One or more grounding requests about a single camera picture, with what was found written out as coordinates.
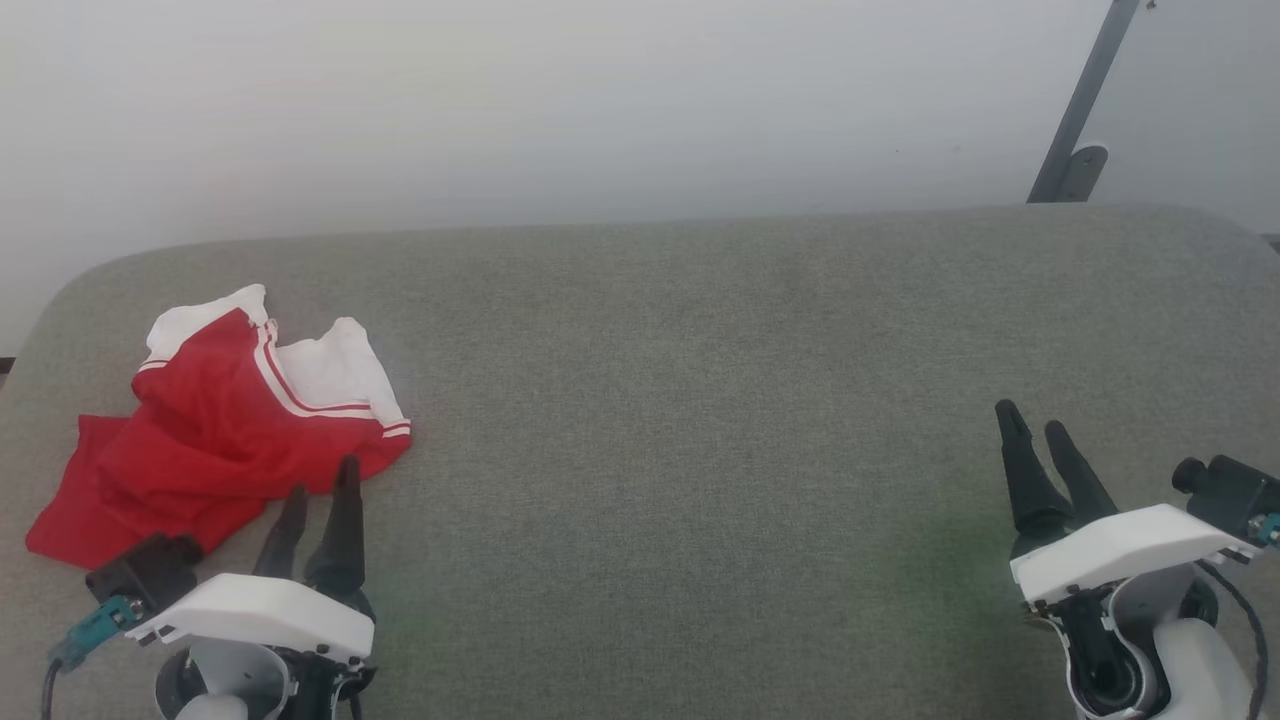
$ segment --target white stripe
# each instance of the white stripe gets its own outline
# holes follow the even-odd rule
[[[257,328],[257,345],[253,346],[253,361],[257,364],[257,370],[266,382],[266,387],[271,389],[271,395],[275,400],[288,410],[289,413],[297,415],[298,418],[357,418],[361,420],[376,420],[374,418],[372,410],[307,410],[293,402],[289,393],[280,384],[279,378],[275,377],[275,372],[271,370],[271,365],[266,361],[266,347],[270,345],[271,340],[266,332],[265,325],[259,325]]]

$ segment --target garment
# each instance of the garment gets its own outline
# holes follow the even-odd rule
[[[92,569],[155,532],[205,552],[298,483],[329,492],[339,460],[361,477],[410,446],[365,329],[339,318],[319,340],[276,347],[266,291],[174,307],[147,336],[131,418],[79,418],[79,445],[27,547]]]

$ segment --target white joint cover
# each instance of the white joint cover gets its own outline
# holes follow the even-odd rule
[[[1169,706],[1157,720],[1231,720],[1249,716],[1253,683],[1222,635],[1196,618],[1155,628],[1156,653],[1169,679]],[[1266,714],[1258,715],[1266,720]]]
[[[165,625],[173,632],[160,635]],[[196,585],[172,607],[125,633],[155,633],[165,643],[186,635],[316,652],[348,665],[374,648],[374,621],[293,580],[223,573]]]
[[[1215,556],[1253,556],[1248,543],[1171,505],[1153,505],[1089,523],[1065,538],[1009,561],[1027,602],[1057,602],[1066,588],[1098,585]]]

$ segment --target black cable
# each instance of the black cable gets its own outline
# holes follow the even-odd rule
[[[58,679],[58,671],[61,667],[61,659],[55,657],[49,664],[49,671],[45,673],[45,691],[40,694],[40,720],[52,720],[54,717],[54,680]]]
[[[1258,650],[1258,665],[1254,671],[1253,678],[1253,694],[1249,697],[1249,716],[1248,720],[1258,720],[1258,714],[1262,712],[1262,698],[1267,696],[1267,665],[1270,665],[1270,659],[1267,656],[1267,638],[1262,634],[1262,620],[1258,620],[1258,614],[1254,612],[1253,606],[1249,601],[1244,598],[1244,593],[1235,588],[1222,573],[1219,573],[1217,568],[1204,560],[1197,560],[1201,570],[1217,580],[1217,584],[1222,585],[1235,603],[1240,606],[1244,611],[1244,616],[1249,619],[1249,628],[1253,629],[1253,643]]]

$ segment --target white wall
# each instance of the white wall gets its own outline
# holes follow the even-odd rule
[[[1280,3],[1157,0],[1129,26],[1082,141],[1091,201],[1213,210],[1280,232]]]
[[[0,355],[165,245],[1020,202],[1108,1],[0,0]]]

